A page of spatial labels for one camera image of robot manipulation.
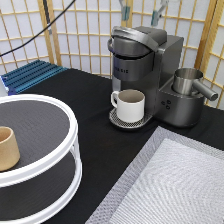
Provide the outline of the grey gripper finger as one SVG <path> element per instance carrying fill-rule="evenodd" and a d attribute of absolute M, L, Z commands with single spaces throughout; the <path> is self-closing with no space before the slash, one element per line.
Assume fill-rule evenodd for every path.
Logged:
<path fill-rule="evenodd" d="M 169 0 L 161 0 L 161 7 L 158 10 L 154 10 L 152 13 L 151 25 L 156 27 L 159 19 L 162 17 L 162 12 L 168 6 Z"/>
<path fill-rule="evenodd" d="M 123 21 L 127 21 L 130 15 L 130 7 L 127 5 L 125 0 L 119 0 L 121 6 L 121 16 Z"/>

